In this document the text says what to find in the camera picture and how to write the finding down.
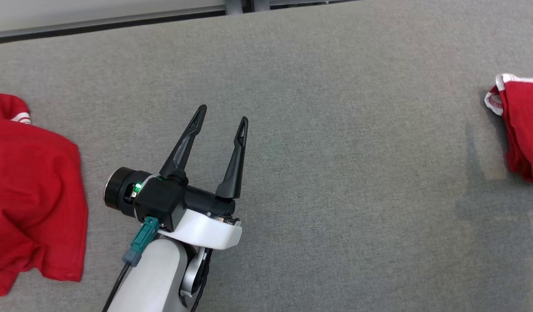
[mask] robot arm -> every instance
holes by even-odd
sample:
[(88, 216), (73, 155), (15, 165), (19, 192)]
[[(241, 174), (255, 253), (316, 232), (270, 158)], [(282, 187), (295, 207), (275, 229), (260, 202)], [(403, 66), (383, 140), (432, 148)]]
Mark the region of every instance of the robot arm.
[[(206, 283), (212, 250), (239, 242), (241, 227), (240, 220), (232, 217), (233, 199), (239, 198), (241, 191), (248, 120), (241, 119), (224, 180), (213, 194), (188, 185), (185, 174), (205, 114), (206, 106), (201, 105), (159, 174), (122, 167), (108, 179), (105, 204), (143, 226), (123, 258), (125, 269), (133, 268), (114, 296), (120, 275), (103, 311), (184, 312), (185, 298), (198, 294), (194, 311)], [(157, 236), (160, 239), (148, 242)], [(140, 250), (144, 250), (142, 255), (131, 256), (130, 252)]]

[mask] gray fabric surface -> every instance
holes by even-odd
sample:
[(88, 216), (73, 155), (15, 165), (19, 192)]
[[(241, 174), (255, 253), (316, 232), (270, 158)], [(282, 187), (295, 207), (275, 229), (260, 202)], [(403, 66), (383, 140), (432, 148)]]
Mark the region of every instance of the gray fabric surface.
[(533, 0), (365, 0), (0, 45), (0, 92), (79, 145), (81, 283), (20, 274), (0, 312), (100, 311), (138, 228), (104, 207), (208, 104), (187, 172), (214, 190), (250, 121), (244, 235), (202, 312), (533, 311), (533, 185), (482, 97), (533, 77)]

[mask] white stripe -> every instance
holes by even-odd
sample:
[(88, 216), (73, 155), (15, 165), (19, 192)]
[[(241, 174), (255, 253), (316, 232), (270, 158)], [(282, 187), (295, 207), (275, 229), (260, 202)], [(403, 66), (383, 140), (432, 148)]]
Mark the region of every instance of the white stripe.
[(28, 114), (28, 113), (25, 113), (25, 112), (24, 112), (24, 113), (19, 113), (19, 114), (15, 115), (15, 117), (12, 118), (12, 119), (10, 119), (10, 120), (12, 120), (13, 122), (18, 122), (18, 121), (20, 121), (20, 119), (22, 119), (22, 118), (27, 118), (27, 119), (29, 119), (29, 114)]
[(492, 92), (488, 92), (486, 93), (486, 97), (484, 97), (484, 103), (486, 103), (486, 107), (492, 109), (492, 112), (496, 113), (496, 115), (503, 115), (504, 114), (504, 109), (503, 108), (499, 108), (499, 107), (495, 107), (494, 105), (492, 105), (492, 103), (490, 103), (490, 101), (495, 101), (494, 99), (492, 99), (492, 95), (494, 95)]
[(504, 91), (506, 89), (506, 83), (509, 81), (533, 83), (533, 78), (521, 78), (513, 74), (499, 74), (496, 76), (496, 85), (498, 86), (498, 90)]

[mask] red towel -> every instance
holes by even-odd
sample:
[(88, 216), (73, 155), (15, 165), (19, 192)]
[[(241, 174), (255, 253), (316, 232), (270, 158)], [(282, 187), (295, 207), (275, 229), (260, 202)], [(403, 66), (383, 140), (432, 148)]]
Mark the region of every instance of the red towel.
[(32, 126), (24, 101), (0, 94), (0, 296), (18, 273), (79, 282), (87, 203), (78, 148)]
[(533, 78), (497, 75), (496, 86), (484, 101), (488, 108), (504, 117), (510, 170), (533, 182)]

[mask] teal connector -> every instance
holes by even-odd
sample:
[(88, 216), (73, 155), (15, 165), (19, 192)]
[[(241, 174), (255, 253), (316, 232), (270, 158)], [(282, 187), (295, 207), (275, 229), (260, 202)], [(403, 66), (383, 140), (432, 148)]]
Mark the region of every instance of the teal connector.
[(141, 260), (141, 255), (147, 246), (155, 239), (159, 230), (159, 221), (154, 217), (147, 217), (139, 228), (137, 235), (131, 241), (131, 248), (124, 254), (122, 261), (129, 263), (132, 267), (137, 267)]

